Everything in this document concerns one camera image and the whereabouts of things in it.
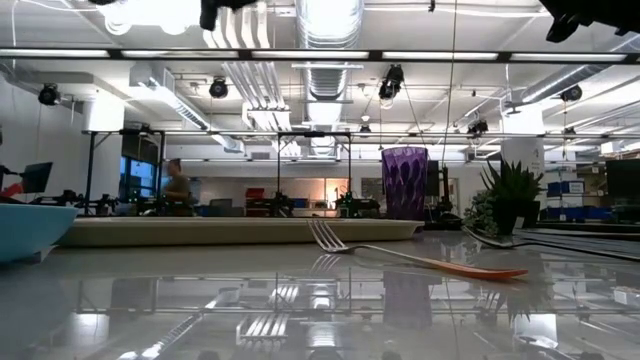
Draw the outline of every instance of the fork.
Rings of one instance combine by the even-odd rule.
[[[399,253],[373,245],[346,246],[342,242],[342,240],[340,240],[340,238],[333,232],[329,225],[327,225],[326,222],[309,220],[307,221],[307,224],[309,225],[311,234],[313,235],[313,238],[316,240],[318,245],[320,245],[322,250],[331,254],[353,254],[357,249],[368,249],[401,258],[403,260],[408,260],[413,263],[418,263],[423,266],[427,265],[430,267],[435,267],[437,269],[444,270],[453,274],[485,280],[506,280],[528,273],[527,270],[490,270],[452,264],[429,258],[419,258],[416,256]]]

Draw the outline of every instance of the fork tines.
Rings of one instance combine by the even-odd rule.
[[[324,251],[334,252],[346,249],[344,243],[336,236],[326,222],[310,220],[308,221],[308,225],[313,238]]]

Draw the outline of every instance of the ventilation duct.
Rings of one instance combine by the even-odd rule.
[[[640,35],[633,34],[606,52],[637,52],[640,50]],[[533,104],[558,94],[580,82],[597,75],[613,65],[570,65],[525,89],[520,95],[521,103]]]
[[[303,49],[353,49],[362,28],[363,0],[296,1],[298,41]],[[340,120],[348,70],[304,70],[307,115],[315,130],[330,131]],[[312,152],[332,155],[326,139],[311,139]]]
[[[175,79],[167,69],[160,71],[149,63],[137,63],[129,73],[129,86],[147,88],[153,98],[173,108],[180,117],[200,130],[220,130],[187,98],[175,91]],[[242,141],[222,135],[212,135],[212,138],[224,147],[225,152],[244,152]]]

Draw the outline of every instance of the white column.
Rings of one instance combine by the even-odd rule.
[[[85,102],[83,110],[85,130],[118,131],[124,126],[124,102],[111,94],[99,94],[94,100]],[[96,144],[104,137],[105,135],[98,135]],[[91,185],[92,199],[99,198],[102,194],[118,195],[121,156],[120,135],[109,136],[96,148]]]
[[[507,134],[543,134],[544,122],[542,108],[537,105],[528,105],[518,108],[520,113],[502,113],[502,130]],[[523,169],[529,169],[534,176],[544,174],[544,142],[542,138],[532,139],[507,139],[501,143],[502,159],[511,164],[522,164]],[[540,201],[540,207],[546,206],[546,194],[543,192],[536,200]]]

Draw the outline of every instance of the potted plant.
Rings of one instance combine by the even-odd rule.
[[[491,215],[498,227],[498,235],[509,235],[513,231],[516,219],[523,217],[524,226],[535,224],[540,211],[540,202],[535,198],[542,189],[540,180],[543,174],[535,176],[522,164],[501,162],[498,173],[487,161],[489,173],[481,174],[482,182],[491,195]]]
[[[471,201],[471,207],[464,211],[463,223],[469,229],[481,230],[485,235],[498,235],[498,225],[493,219],[495,198],[489,190],[480,191]]]

